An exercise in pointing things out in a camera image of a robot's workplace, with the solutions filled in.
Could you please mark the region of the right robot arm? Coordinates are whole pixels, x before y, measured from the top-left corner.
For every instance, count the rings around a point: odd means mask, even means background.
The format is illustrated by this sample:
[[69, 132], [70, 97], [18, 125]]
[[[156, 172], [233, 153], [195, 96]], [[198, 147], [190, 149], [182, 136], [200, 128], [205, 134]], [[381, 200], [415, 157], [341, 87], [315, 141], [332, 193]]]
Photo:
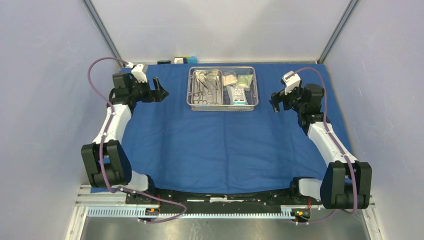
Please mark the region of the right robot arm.
[[337, 137], [327, 116], [325, 89], [314, 83], [286, 87], [272, 93], [269, 102], [275, 113], [281, 109], [297, 113], [298, 125], [327, 165], [322, 180], [293, 178], [289, 199], [295, 204], [302, 204], [312, 197], [326, 209], [355, 211], [368, 208], [372, 167], [368, 162], [359, 161]]

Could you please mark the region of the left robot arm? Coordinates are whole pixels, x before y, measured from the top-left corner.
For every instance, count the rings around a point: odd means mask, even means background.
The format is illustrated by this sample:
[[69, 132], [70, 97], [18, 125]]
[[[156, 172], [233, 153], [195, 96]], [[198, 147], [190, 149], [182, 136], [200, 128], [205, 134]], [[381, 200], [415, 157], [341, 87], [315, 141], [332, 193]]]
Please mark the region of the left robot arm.
[[149, 81], [141, 82], [133, 73], [113, 74], [114, 87], [106, 101], [103, 125], [92, 143], [83, 145], [80, 151], [93, 188], [138, 192], [137, 196], [145, 204], [156, 200], [157, 190], [149, 175], [133, 171], [122, 140], [137, 103], [162, 102], [169, 95], [158, 77], [152, 80], [154, 89], [150, 88]]

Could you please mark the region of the blue surgical drape cloth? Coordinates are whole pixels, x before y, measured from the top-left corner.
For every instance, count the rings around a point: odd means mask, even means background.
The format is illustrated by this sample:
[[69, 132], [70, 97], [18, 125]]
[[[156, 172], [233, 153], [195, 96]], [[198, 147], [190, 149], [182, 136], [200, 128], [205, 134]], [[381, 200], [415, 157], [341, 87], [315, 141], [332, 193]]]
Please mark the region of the blue surgical drape cloth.
[[169, 96], [138, 103], [122, 147], [132, 169], [157, 188], [236, 194], [288, 188], [295, 177], [322, 179], [327, 164], [298, 125], [293, 110], [275, 113], [271, 94], [281, 78], [299, 70], [304, 84], [323, 85], [327, 116], [350, 148], [347, 130], [326, 67], [322, 64], [255, 63], [258, 104], [252, 111], [193, 111], [187, 104], [189, 64], [150, 65]]

